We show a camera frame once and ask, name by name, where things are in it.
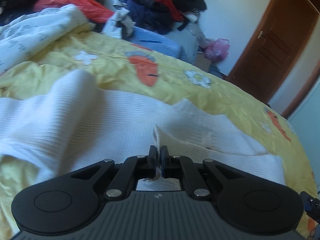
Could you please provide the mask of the white knit sweater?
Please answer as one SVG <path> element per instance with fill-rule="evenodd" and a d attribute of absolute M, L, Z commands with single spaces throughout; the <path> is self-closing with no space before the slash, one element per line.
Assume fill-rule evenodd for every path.
<path fill-rule="evenodd" d="M 1 191 L 10 195 L 104 159 L 121 163 L 145 155 L 151 145 L 285 184 L 280 157 L 227 116 L 208 114 L 187 99 L 168 105 L 102 90 L 83 70 L 61 77 L 42 94 L 1 98 Z"/>

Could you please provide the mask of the grey white crumpled cloth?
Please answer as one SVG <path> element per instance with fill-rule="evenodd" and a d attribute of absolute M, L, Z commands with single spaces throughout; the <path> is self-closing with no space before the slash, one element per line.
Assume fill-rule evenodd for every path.
<path fill-rule="evenodd" d="M 118 39 L 131 37 L 136 23 L 130 17 L 127 3 L 121 0 L 113 0 L 114 14 L 108 19 L 102 29 L 102 33 Z"/>

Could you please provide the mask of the white wardrobe with flower stickers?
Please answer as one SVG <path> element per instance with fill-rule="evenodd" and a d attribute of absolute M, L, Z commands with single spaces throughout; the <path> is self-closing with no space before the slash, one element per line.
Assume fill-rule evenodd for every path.
<path fill-rule="evenodd" d="M 304 151 L 309 159 L 314 179 L 319 191 L 319 154 L 320 154 L 320 93 L 319 80 L 310 92 L 289 116 L 292 125 Z"/>

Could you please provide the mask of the white printed quilt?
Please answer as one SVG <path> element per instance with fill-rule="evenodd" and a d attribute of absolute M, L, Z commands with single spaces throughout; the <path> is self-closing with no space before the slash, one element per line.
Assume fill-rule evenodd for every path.
<path fill-rule="evenodd" d="M 1 75 L 84 24 L 95 24 L 73 4 L 23 15 L 1 27 Z"/>

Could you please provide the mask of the pink plastic bag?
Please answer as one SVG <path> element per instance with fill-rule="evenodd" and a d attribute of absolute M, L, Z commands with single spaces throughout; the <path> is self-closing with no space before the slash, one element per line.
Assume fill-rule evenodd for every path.
<path fill-rule="evenodd" d="M 210 41 L 204 50 L 206 59 L 218 63 L 223 61 L 229 55 L 230 42 L 227 39 L 219 38 Z"/>

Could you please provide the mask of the brown wooden door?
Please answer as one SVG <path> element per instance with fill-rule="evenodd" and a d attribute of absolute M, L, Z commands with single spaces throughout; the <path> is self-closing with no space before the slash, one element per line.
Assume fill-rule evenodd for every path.
<path fill-rule="evenodd" d="M 309 0 L 271 0 L 227 81 L 267 103 L 300 57 L 318 17 Z"/>

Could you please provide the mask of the grey fabric heap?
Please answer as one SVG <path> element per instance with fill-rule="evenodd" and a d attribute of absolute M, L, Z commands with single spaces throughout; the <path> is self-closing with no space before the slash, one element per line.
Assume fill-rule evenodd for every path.
<path fill-rule="evenodd" d="M 175 22 L 171 32 L 164 36 L 182 47 L 180 60 L 194 64 L 199 47 L 205 45 L 207 40 L 196 23 L 189 22 L 182 30 L 179 30 L 182 25 L 182 23 Z"/>

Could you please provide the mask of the yellow carrot print bedsheet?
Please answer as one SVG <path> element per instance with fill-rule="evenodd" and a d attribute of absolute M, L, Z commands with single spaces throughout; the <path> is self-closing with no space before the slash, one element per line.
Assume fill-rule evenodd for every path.
<path fill-rule="evenodd" d="M 315 195 L 313 171 L 286 119 L 231 83 L 176 58 L 96 33 L 88 23 L 1 75 L 1 98 L 42 94 L 75 70 L 88 72 L 102 90 L 135 93 L 169 105 L 187 99 L 206 113 L 227 116 L 270 154 L 281 157 L 289 187 Z M 15 195 L 1 191 L 1 239 L 17 231 L 9 209 Z"/>

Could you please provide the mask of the light blue knit basket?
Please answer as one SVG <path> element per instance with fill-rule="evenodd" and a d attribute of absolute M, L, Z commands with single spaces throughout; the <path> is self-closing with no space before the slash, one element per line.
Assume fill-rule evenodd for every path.
<path fill-rule="evenodd" d="M 177 59 L 182 55 L 182 47 L 175 41 L 139 27 L 134 27 L 132 35 L 124 40 Z"/>

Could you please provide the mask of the dark navy clothes in pile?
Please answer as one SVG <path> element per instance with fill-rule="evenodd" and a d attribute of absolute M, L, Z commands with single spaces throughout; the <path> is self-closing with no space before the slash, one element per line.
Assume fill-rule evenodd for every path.
<path fill-rule="evenodd" d="M 123 0 L 139 28 L 161 35 L 172 31 L 174 20 L 169 8 L 156 0 Z"/>

